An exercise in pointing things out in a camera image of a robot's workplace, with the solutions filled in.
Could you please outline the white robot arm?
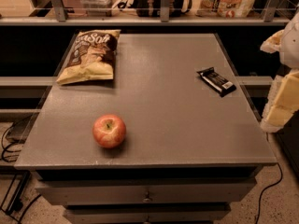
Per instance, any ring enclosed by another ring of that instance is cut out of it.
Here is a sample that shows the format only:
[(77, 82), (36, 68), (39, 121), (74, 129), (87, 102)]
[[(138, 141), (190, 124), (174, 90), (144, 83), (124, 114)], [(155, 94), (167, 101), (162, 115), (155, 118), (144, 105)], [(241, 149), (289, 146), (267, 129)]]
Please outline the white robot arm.
[(279, 52), (279, 59), (291, 71), (276, 75), (263, 109), (261, 128), (276, 133), (299, 110), (299, 14), (296, 13), (283, 30), (267, 38), (260, 47), (267, 53)]

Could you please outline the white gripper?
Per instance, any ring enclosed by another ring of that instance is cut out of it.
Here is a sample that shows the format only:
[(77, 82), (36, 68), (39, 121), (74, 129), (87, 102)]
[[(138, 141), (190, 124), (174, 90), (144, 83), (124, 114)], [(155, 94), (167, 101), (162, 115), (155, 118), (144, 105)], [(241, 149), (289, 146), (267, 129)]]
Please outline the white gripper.
[(292, 111), (298, 109), (299, 72), (289, 73), (285, 77), (275, 76), (268, 92), (260, 127), (266, 133), (276, 133), (290, 120)]

